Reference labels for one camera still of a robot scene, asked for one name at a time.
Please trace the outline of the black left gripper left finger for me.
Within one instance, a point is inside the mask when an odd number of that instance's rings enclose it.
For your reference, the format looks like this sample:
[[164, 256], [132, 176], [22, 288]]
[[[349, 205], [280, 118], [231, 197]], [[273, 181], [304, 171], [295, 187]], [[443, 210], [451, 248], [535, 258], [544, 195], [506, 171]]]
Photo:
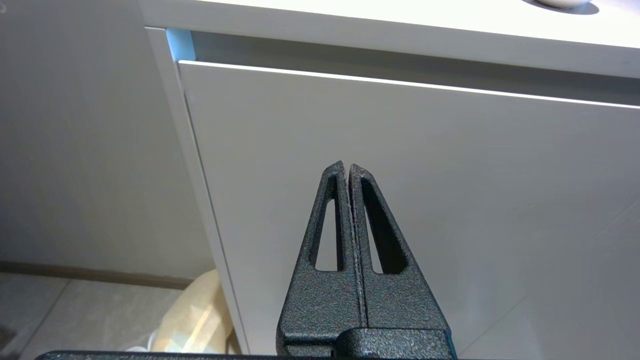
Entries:
[[[336, 271], [316, 268], [327, 206], [334, 203]], [[276, 327], [281, 357], [330, 357], [336, 339], [364, 321], [350, 196], [342, 161], [320, 177]]]

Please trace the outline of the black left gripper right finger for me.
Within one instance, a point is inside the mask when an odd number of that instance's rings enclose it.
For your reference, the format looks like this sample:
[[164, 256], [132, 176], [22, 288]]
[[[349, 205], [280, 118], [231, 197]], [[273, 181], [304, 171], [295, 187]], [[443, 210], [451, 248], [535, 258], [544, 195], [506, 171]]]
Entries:
[[447, 331], [444, 313], [373, 174], [352, 164], [349, 194], [366, 326]]

